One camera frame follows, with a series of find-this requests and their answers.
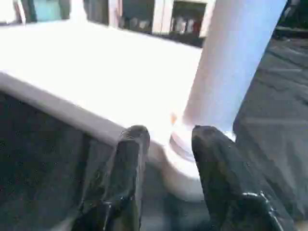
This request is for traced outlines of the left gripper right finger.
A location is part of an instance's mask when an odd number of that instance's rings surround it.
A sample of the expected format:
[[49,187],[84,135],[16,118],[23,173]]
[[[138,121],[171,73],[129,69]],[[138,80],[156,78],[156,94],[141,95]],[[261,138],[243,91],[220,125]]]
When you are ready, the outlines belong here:
[[214,231],[296,230],[262,174],[221,131],[195,126],[192,151]]

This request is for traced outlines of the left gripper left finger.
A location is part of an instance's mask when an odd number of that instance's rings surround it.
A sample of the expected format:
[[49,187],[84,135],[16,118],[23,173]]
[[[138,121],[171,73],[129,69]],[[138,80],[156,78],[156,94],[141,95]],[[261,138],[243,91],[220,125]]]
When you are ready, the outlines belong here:
[[111,156],[95,172],[75,219],[74,231],[138,231],[141,227],[142,183],[150,134],[134,125],[119,136]]

